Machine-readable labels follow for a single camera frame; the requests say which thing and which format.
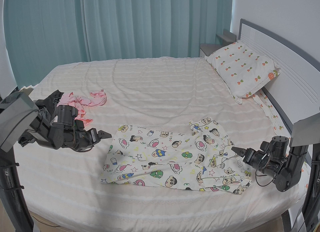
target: white wall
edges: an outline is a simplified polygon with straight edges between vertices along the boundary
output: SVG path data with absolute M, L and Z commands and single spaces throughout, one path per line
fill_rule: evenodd
M 244 18 L 284 37 L 320 61 L 320 0 L 233 0 L 231 31 Z
M 0 96 L 5 98 L 17 86 L 14 74 L 12 73 L 5 40 L 5 31 L 3 26 L 3 3 L 0 0 Z

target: cartoon print shirt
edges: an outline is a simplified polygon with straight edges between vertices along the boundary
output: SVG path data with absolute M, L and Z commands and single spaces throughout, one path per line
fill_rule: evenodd
M 209 117 L 189 125 L 192 135 L 121 126 L 99 181 L 242 194 L 252 175 L 222 126 Z

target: pink clothing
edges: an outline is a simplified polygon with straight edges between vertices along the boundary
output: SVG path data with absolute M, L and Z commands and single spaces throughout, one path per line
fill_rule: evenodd
M 93 119 L 86 119 L 84 115 L 86 114 L 83 106 L 102 106 L 107 101 L 106 93 L 102 90 L 95 90 L 90 92 L 90 95 L 93 99 L 89 99 L 84 96 L 75 96 L 73 92 L 64 93 L 60 99 L 59 105 L 69 105 L 74 106 L 78 109 L 78 116 L 75 118 L 76 120 L 83 121 L 84 126 L 90 124 Z

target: pillowcase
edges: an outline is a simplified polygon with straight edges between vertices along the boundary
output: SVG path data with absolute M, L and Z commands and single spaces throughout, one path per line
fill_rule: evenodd
M 242 98 L 250 97 L 280 73 L 280 68 L 271 58 L 250 49 L 240 40 L 205 59 L 218 72 L 239 104 L 242 104 Z

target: star print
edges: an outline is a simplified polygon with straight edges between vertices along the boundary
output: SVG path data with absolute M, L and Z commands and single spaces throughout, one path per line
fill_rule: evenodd
M 215 174 L 215 172 L 213 170 L 209 171 L 209 176 L 213 176 Z

